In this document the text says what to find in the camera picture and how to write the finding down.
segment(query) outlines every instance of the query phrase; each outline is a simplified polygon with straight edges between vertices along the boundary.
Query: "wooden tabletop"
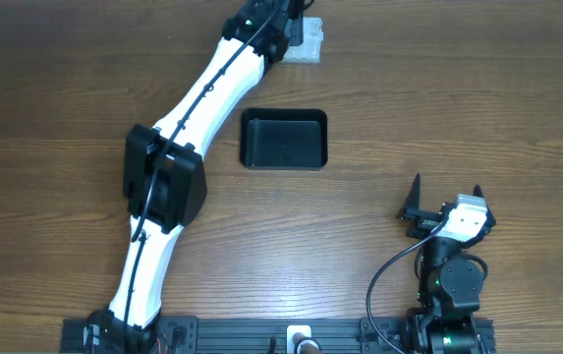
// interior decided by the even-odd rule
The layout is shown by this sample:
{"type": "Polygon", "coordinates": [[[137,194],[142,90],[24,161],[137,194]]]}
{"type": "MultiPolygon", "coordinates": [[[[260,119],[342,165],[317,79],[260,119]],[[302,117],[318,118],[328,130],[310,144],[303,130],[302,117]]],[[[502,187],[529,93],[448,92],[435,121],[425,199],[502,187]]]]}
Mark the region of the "wooden tabletop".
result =
{"type": "MultiPolygon", "coordinates": [[[[0,0],[0,350],[56,351],[107,304],[130,229],[124,139],[206,67],[244,0],[0,0]]],[[[317,0],[319,65],[277,65],[205,161],[208,197],[172,256],[163,314],[351,318],[412,245],[394,218],[481,184],[497,226],[470,251],[500,352],[563,352],[563,1],[317,0]],[[320,171],[251,171],[247,107],[321,108],[320,171]]],[[[374,311],[416,305],[413,258],[374,311]]]]}

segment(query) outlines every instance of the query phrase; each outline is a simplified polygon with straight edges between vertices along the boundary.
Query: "white plastic part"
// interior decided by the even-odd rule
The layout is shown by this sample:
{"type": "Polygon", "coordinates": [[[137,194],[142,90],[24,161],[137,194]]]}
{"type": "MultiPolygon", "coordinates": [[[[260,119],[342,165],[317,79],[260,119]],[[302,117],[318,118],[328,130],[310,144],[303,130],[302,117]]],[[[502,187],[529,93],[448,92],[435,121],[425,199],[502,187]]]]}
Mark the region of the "white plastic part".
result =
{"type": "Polygon", "coordinates": [[[449,211],[447,223],[438,236],[467,242],[478,236],[486,222],[487,212],[484,198],[458,195],[456,207],[449,211]]]}
{"type": "MultiPolygon", "coordinates": [[[[154,128],[161,130],[161,136],[168,139],[172,135],[179,120],[183,118],[204,86],[211,81],[242,44],[237,39],[220,40],[211,63],[194,86],[170,113],[154,125],[154,128]]],[[[263,77],[263,61],[262,56],[253,53],[252,47],[246,48],[229,66],[226,74],[215,82],[213,90],[208,92],[198,104],[190,119],[185,123],[186,129],[179,133],[175,143],[182,147],[191,143],[195,147],[195,152],[204,159],[211,140],[233,107],[263,77]]]]}
{"type": "Polygon", "coordinates": [[[320,44],[324,39],[320,18],[303,18],[303,44],[288,47],[281,63],[320,62],[320,44]]]}
{"type": "MultiPolygon", "coordinates": [[[[217,74],[218,70],[242,46],[237,39],[222,39],[211,59],[211,63],[194,86],[185,95],[183,100],[154,127],[160,129],[161,136],[169,138],[178,121],[183,118],[194,100],[198,97],[203,87],[217,74]]],[[[221,76],[213,85],[213,90],[193,111],[190,119],[185,123],[185,128],[176,137],[176,144],[184,146],[193,144],[195,152],[202,158],[206,155],[211,140],[226,120],[233,107],[246,94],[249,89],[257,85],[263,77],[263,57],[253,53],[252,47],[247,47],[237,59],[229,66],[224,76],[221,76]]],[[[131,216],[131,229],[137,228],[138,219],[131,216]]],[[[128,325],[146,327],[161,309],[161,289],[167,266],[172,256],[176,241],[183,231],[183,226],[177,226],[169,234],[161,232],[161,227],[156,223],[146,220],[143,231],[147,241],[141,252],[138,265],[134,291],[131,297],[131,306],[128,316],[128,325]]],[[[123,321],[128,298],[131,272],[137,257],[140,242],[131,243],[122,280],[119,289],[109,305],[109,310],[115,318],[123,321]]]]}

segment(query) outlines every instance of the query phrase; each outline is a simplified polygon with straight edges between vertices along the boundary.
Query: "wooden table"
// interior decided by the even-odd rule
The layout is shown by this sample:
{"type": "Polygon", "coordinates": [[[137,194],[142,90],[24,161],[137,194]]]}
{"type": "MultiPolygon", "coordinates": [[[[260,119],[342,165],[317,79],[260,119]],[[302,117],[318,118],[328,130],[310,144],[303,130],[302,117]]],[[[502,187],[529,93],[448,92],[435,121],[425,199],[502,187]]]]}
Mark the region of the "wooden table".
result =
{"type": "MultiPolygon", "coordinates": [[[[244,0],[0,0],[0,350],[56,351],[108,303],[130,235],[124,139],[205,68],[244,0]]],[[[500,352],[563,352],[563,1],[318,0],[320,65],[278,65],[205,162],[164,314],[359,318],[374,272],[412,244],[394,218],[417,172],[438,210],[481,184],[498,225],[479,315],[500,352]],[[329,116],[320,171],[250,171],[247,107],[329,116]]],[[[413,258],[375,289],[416,305],[413,258]]]]}

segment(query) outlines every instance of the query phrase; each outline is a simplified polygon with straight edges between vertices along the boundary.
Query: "wood grain surface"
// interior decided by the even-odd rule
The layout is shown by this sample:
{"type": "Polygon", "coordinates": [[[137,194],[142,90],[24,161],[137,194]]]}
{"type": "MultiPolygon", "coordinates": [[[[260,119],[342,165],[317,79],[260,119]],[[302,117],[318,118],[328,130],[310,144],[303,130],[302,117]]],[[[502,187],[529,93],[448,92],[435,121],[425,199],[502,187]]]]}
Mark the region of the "wood grain surface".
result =
{"type": "MultiPolygon", "coordinates": [[[[124,139],[206,67],[244,0],[0,0],[0,351],[57,351],[62,320],[108,303],[130,230],[124,139]]],[[[438,210],[481,184],[498,225],[479,314],[500,352],[563,353],[563,1],[317,0],[320,65],[278,65],[205,162],[164,314],[359,318],[412,244],[394,219],[417,172],[438,210]],[[250,171],[247,107],[321,108],[320,171],[250,171]]],[[[412,258],[374,311],[414,306],[412,258]]]]}

